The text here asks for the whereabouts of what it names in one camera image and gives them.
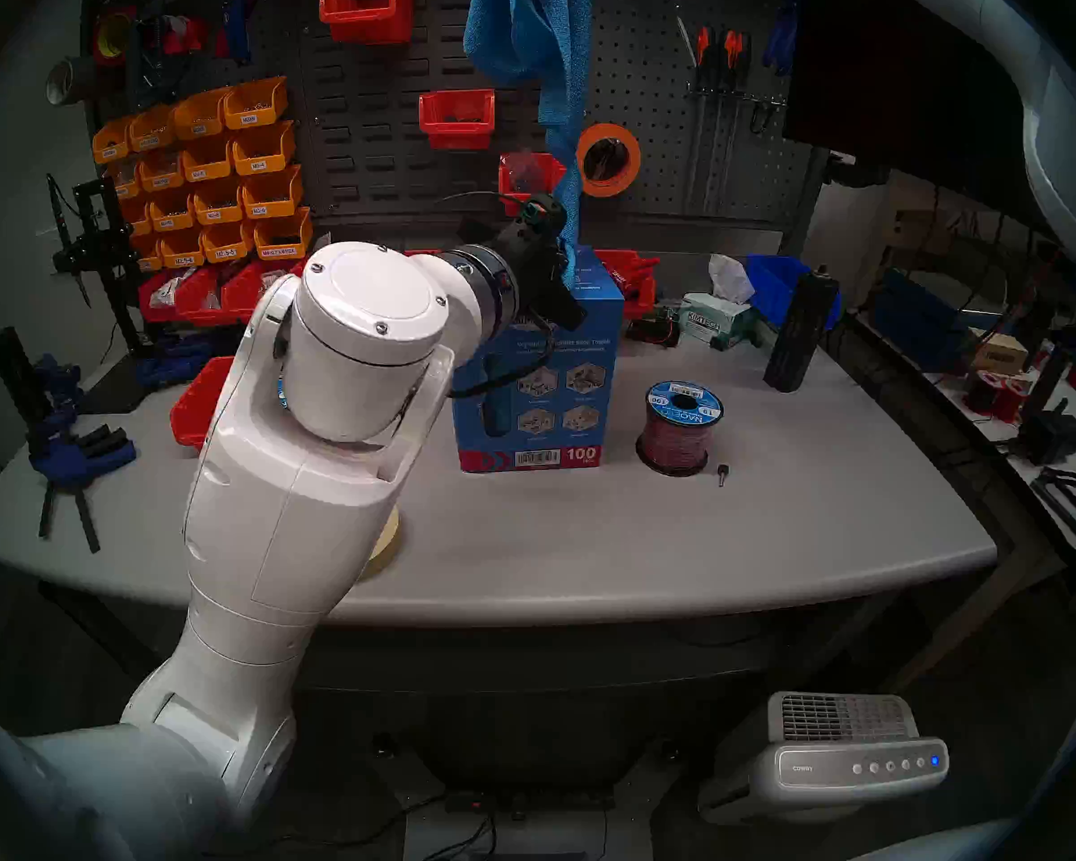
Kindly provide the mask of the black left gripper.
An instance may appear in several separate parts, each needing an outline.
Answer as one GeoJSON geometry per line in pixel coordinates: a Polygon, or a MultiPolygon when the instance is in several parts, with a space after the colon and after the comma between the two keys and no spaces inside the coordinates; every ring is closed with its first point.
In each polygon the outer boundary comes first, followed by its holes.
{"type": "Polygon", "coordinates": [[[565,330],[578,330],[587,312],[562,279],[568,258],[558,234],[501,230],[500,258],[513,276],[515,320],[541,319],[565,330]]]}

